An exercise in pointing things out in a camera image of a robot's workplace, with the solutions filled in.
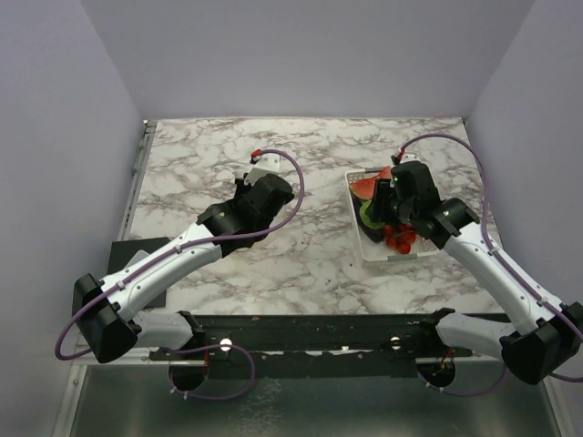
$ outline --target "marble table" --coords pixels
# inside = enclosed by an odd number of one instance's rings
[[[160,121],[131,223],[133,239],[174,238],[208,205],[232,197],[233,179],[248,170],[249,154],[256,148],[290,153],[306,181],[302,209],[287,227],[171,287],[163,311],[263,315],[426,313],[442,307],[500,311],[476,280],[444,253],[376,265],[359,259],[344,173],[388,165],[399,145],[427,132],[467,139],[459,118]],[[467,151],[447,140],[427,139],[414,146],[414,152],[431,168],[442,195],[460,197],[476,211],[481,208],[481,180]],[[297,189],[292,166],[282,161],[282,170]],[[489,226],[496,234],[493,222]]]

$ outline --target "cable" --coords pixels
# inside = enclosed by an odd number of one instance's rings
[[[421,139],[433,138],[433,137],[446,138],[446,139],[450,139],[452,141],[455,141],[456,143],[460,144],[465,149],[467,149],[474,156],[474,159],[476,160],[477,168],[478,168],[480,174],[482,175],[482,183],[484,184],[484,200],[483,200],[482,220],[480,223],[480,228],[482,230],[482,237],[484,238],[484,242],[488,246],[488,249],[490,250],[490,252],[494,256],[494,258],[496,258],[496,260],[500,264],[502,264],[502,267],[504,267],[504,269],[510,274],[510,276],[512,276],[512,278],[514,278],[514,280],[516,282],[518,282],[527,291],[528,294],[530,294],[535,300],[542,302],[543,306],[547,310],[549,310],[550,312],[555,314],[563,323],[565,323],[575,333],[575,335],[579,338],[579,340],[583,343],[583,332],[581,332],[581,330],[575,325],[575,323],[573,323],[565,314],[563,314],[561,310],[556,309],[553,305],[548,303],[546,300],[543,300],[542,296],[540,294],[538,294],[538,292],[520,275],[520,273],[518,273],[516,270],[514,270],[512,268],[512,266],[504,259],[504,257],[502,257],[502,255],[500,255],[497,252],[497,250],[495,250],[494,244],[492,243],[492,241],[490,241],[490,238],[488,237],[488,232],[487,232],[487,228],[486,228],[487,217],[488,217],[488,198],[489,198],[488,185],[486,183],[486,173],[484,171],[484,167],[482,166],[482,162],[480,161],[479,156],[470,147],[469,144],[467,144],[463,139],[460,139],[458,137],[454,137],[453,135],[440,133],[440,132],[436,132],[436,133],[432,133],[432,134],[423,134],[423,135],[420,135],[419,137],[412,138],[412,139],[408,140],[407,142],[405,142],[400,147],[400,152],[399,152],[399,155],[396,156],[396,159],[400,160],[400,157],[403,156],[404,151],[409,146],[411,146],[413,143],[416,143],[417,141],[419,141]],[[559,374],[554,373],[554,372],[550,373],[550,376],[552,376],[553,378],[557,378],[559,380],[562,380],[562,381],[567,381],[567,382],[583,382],[583,377],[564,376],[564,375],[559,375]]]
[[[287,225],[290,221],[292,221],[293,217],[297,214],[298,210],[300,209],[300,206],[302,205],[303,196],[305,194],[305,184],[304,184],[304,180],[303,180],[302,169],[300,168],[300,165],[295,161],[295,159],[293,159],[287,153],[281,152],[280,150],[275,150],[275,149],[262,150],[261,152],[259,152],[259,154],[257,154],[257,156],[266,155],[269,153],[274,153],[276,155],[280,155],[281,157],[284,157],[288,161],[290,161],[290,163],[295,168],[295,170],[298,174],[298,178],[300,180],[300,193],[298,194],[298,201],[296,202],[295,207],[293,207],[293,210],[290,212],[290,215],[288,217],[286,217],[281,223],[275,225],[274,227],[268,228],[265,230],[260,230],[257,232],[250,232],[248,234],[240,234],[240,235],[222,235],[222,236],[218,236],[218,237],[208,237],[205,239],[197,239],[194,241],[184,243],[184,244],[178,246],[177,248],[172,248],[172,249],[158,255],[153,260],[147,262],[139,269],[136,269],[136,271],[130,273],[121,282],[123,282],[124,285],[129,284],[137,276],[141,275],[146,270],[152,268],[153,266],[155,266],[156,264],[161,262],[163,259],[166,259],[167,257],[169,257],[170,255],[173,255],[174,253],[179,253],[184,249],[188,249],[188,248],[191,248],[193,246],[198,246],[199,244],[205,244],[205,243],[217,243],[220,241],[232,241],[235,239],[256,239],[257,237],[263,237],[264,235],[267,235],[275,230],[281,229],[285,225]],[[79,311],[77,311],[75,313],[75,315],[71,318],[71,320],[68,322],[68,324],[65,326],[65,328],[61,331],[61,333],[58,335],[58,337],[56,339],[55,356],[59,360],[61,360],[61,361],[74,360],[76,358],[82,357],[83,355],[86,355],[86,354],[91,352],[91,349],[85,349],[83,351],[72,353],[71,355],[63,355],[63,353],[61,352],[61,348],[63,346],[63,341],[65,340],[67,333],[71,330],[73,325],[75,325],[78,321],[80,321],[81,318],[89,310],[91,310],[93,307],[95,307],[100,301],[102,301],[103,299],[106,299],[109,295],[111,295],[112,293],[114,293],[115,291],[118,291],[118,290],[119,290],[118,284],[112,286],[109,290],[104,291],[96,298],[90,300],[83,308],[81,308]]]
[[[203,346],[201,348],[196,348],[196,349],[187,349],[184,351],[176,351],[173,349],[168,349],[167,351],[170,351],[173,353],[197,353],[197,352],[203,352],[203,351],[210,351],[211,349],[226,348],[226,347],[227,346],[225,346],[223,344],[211,344],[209,346]],[[190,398],[202,399],[204,401],[231,401],[231,400],[237,399],[240,396],[249,392],[253,387],[255,387],[255,362],[253,362],[253,357],[251,357],[251,354],[248,353],[246,350],[244,350],[241,346],[237,346],[236,344],[230,344],[228,347],[233,348],[233,349],[241,352],[243,355],[245,355],[245,358],[247,358],[247,360],[249,361],[249,365],[251,367],[251,374],[249,377],[249,382],[247,383],[247,385],[245,385],[245,387],[243,387],[239,391],[234,392],[233,394],[227,394],[225,396],[209,396],[206,394],[193,393],[191,391],[182,391],[182,390],[177,389],[176,384],[174,383],[174,380],[172,378],[172,370],[169,369],[168,379],[170,381],[170,384],[172,384],[172,390],[170,391],[170,394],[177,392],[178,394],[181,394],[182,396],[184,396],[185,400],[187,399],[187,397],[190,397]]]
[[[437,392],[443,393],[443,394],[449,394],[450,396],[455,396],[458,398],[474,398],[476,396],[484,396],[485,394],[491,393],[492,391],[496,390],[498,387],[500,387],[504,383],[504,381],[506,380],[506,378],[508,376],[508,373],[509,373],[508,367],[505,366],[504,372],[502,373],[502,376],[500,376],[498,381],[496,381],[490,387],[488,387],[487,389],[478,390],[478,391],[471,391],[468,393],[448,390],[448,389],[445,389],[444,387],[437,387],[437,386],[429,383],[420,372],[417,372],[417,377],[421,381],[423,381],[425,387],[427,387],[428,389],[431,389],[433,391],[437,391]]]

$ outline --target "gray wall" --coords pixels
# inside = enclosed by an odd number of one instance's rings
[[[82,0],[148,118],[468,116],[533,0]]]
[[[569,303],[583,301],[582,23],[580,0],[537,0],[467,124],[506,249]],[[580,355],[564,372],[583,375]],[[583,435],[583,391],[563,385]]]
[[[0,435],[50,435],[75,279],[103,273],[143,125],[77,0],[0,8]]]

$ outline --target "white light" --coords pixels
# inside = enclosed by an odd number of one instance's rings
[[[220,341],[220,344],[228,344],[228,345],[231,345],[231,344],[233,344],[233,342],[232,342],[231,340],[229,340],[229,339],[222,339],[222,340]],[[224,348],[220,348],[220,349],[221,349],[223,352],[228,352],[228,351],[230,351],[230,348],[228,348],[228,347],[224,347]]]

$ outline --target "red watermelon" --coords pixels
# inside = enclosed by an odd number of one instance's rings
[[[390,178],[391,168],[385,167],[376,176],[353,182],[352,184],[350,184],[350,190],[360,200],[370,200],[373,198],[374,182],[376,181],[376,179],[390,179]]]

